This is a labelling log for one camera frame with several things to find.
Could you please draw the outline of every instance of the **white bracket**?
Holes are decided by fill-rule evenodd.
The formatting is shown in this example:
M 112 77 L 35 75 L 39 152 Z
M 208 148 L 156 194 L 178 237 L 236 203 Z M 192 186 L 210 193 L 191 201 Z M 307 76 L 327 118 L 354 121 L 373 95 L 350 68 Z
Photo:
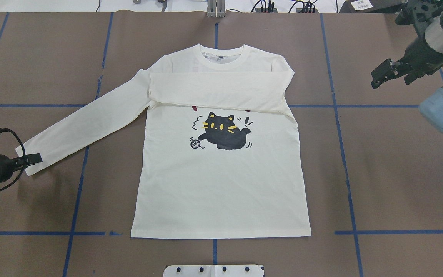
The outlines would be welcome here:
M 167 266 L 163 277 L 264 277 L 262 265 Z
M 225 0 L 208 0 L 208 17 L 225 17 Z

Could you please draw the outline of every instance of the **folded sleeve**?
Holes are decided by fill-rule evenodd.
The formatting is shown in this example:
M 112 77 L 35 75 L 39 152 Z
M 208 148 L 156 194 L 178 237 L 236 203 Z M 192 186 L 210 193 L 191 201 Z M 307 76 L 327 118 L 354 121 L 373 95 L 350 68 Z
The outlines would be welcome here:
M 25 171 L 33 175 L 70 154 L 130 124 L 149 106 L 150 73 L 169 72 L 166 56 L 148 70 L 139 70 L 125 84 L 106 93 L 25 142 L 26 153 L 40 153 L 42 163 Z M 16 152 L 22 155 L 21 147 Z

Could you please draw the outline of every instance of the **white floor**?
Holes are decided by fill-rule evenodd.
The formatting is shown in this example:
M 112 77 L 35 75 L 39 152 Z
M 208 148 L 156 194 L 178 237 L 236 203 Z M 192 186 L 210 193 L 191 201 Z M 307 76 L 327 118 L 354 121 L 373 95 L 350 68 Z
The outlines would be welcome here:
M 141 0 L 140 4 L 134 4 L 132 0 L 100 0 L 98 11 L 111 12 L 118 10 L 132 11 L 161 11 L 162 5 L 157 0 Z M 0 11 L 17 12 L 95 12 L 99 0 L 0 0 Z M 237 9 L 250 12 L 257 0 L 225 0 L 225 9 Z M 338 6 L 343 5 L 344 0 L 338 0 Z M 293 0 L 276 0 L 275 8 L 278 12 L 288 12 L 294 4 Z M 167 11 L 206 11 L 205 0 L 167 0 Z M 319 12 L 336 13 L 336 0 L 317 0 L 315 7 Z

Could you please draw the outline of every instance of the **cartoon cat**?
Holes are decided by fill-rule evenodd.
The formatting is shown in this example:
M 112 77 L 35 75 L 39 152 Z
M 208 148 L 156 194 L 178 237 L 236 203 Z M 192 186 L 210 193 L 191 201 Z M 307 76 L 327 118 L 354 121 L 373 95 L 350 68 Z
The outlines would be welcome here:
M 198 139 L 208 140 L 216 144 L 219 149 L 241 149 L 246 144 L 246 136 L 251 130 L 248 128 L 239 130 L 233 123 L 233 118 L 233 115 L 224 117 L 210 112 L 202 127 L 206 133 L 200 135 Z

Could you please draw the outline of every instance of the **neckline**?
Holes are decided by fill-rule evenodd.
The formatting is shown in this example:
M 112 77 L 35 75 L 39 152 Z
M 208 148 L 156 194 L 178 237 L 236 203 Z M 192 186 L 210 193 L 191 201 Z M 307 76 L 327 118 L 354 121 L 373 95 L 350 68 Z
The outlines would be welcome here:
M 200 63 L 205 65 L 208 68 L 215 69 L 215 70 L 227 70 L 234 67 L 237 67 L 241 63 L 243 63 L 247 59 L 248 55 L 248 48 L 249 46 L 243 44 L 239 48 L 235 49 L 213 49 L 209 47 L 202 46 L 201 44 L 197 44 L 193 46 L 193 51 L 195 52 L 196 58 L 199 60 Z M 202 52 L 213 54 L 217 56 L 235 56 L 240 55 L 236 60 L 230 62 L 230 63 L 213 63 L 208 61 Z

